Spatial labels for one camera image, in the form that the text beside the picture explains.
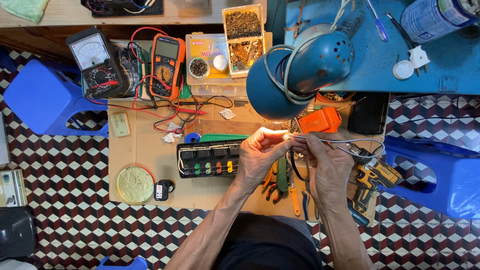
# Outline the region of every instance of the yellow round tin lid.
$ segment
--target yellow round tin lid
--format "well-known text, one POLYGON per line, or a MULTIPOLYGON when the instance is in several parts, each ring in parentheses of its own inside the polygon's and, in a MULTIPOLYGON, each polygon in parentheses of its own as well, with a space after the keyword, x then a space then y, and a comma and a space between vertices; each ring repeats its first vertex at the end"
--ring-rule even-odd
POLYGON ((154 184, 155 180, 147 170, 132 166, 117 174, 115 189, 125 203, 142 205, 152 197, 154 184))

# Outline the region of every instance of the multimeter lcd screen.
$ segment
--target multimeter lcd screen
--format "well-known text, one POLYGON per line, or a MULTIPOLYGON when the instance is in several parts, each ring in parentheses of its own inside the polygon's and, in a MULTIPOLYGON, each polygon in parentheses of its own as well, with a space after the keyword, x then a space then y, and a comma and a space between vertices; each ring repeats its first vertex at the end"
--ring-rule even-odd
POLYGON ((164 41, 157 41, 155 54, 176 59, 178 50, 179 50, 179 46, 177 44, 171 44, 164 41))
POLYGON ((94 34, 70 44, 73 55, 82 70, 103 63, 110 58, 100 34, 94 34))

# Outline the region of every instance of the blue plastic chair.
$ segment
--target blue plastic chair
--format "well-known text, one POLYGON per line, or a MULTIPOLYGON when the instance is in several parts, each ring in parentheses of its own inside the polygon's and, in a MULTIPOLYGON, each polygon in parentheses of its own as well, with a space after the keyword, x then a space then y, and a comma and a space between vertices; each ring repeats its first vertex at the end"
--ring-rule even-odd
POLYGON ((144 258, 136 257, 135 260, 129 266, 104 266, 103 264, 108 260, 110 256, 103 258, 100 261, 100 265, 97 270, 146 270, 148 265, 144 258))
POLYGON ((385 138, 386 162, 396 156, 430 167, 437 183, 421 191, 396 186, 379 189, 407 198, 453 218, 480 219, 480 153, 431 139, 385 138))
POLYGON ((71 129, 65 125, 79 112, 107 110, 106 105, 94 104, 83 98, 82 88, 76 84, 80 79, 77 68, 31 60, 7 87, 3 99, 36 134, 108 137, 107 124, 98 131, 71 129), (63 72, 79 76, 72 82, 63 72))

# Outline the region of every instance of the analog multimeter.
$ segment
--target analog multimeter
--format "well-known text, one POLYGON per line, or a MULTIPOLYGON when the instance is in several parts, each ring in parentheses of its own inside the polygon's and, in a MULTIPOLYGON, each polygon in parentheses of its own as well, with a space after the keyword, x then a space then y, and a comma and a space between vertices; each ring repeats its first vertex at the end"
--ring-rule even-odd
POLYGON ((154 96, 176 99, 180 91, 181 68, 185 62, 185 41, 162 34, 155 36, 152 50, 150 92, 154 96))
POLYGON ((96 27, 65 40, 72 50, 93 98, 107 98, 126 92, 129 83, 110 40, 96 27))

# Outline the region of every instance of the person's left hand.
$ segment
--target person's left hand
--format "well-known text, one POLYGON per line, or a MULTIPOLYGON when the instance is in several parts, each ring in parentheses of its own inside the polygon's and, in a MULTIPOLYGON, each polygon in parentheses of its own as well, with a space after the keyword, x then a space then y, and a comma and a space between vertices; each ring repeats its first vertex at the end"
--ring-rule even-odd
POLYGON ((237 176, 232 185, 239 190, 253 193, 267 175, 273 163, 292 147, 291 140, 284 140, 286 130, 259 128, 242 142, 237 176))

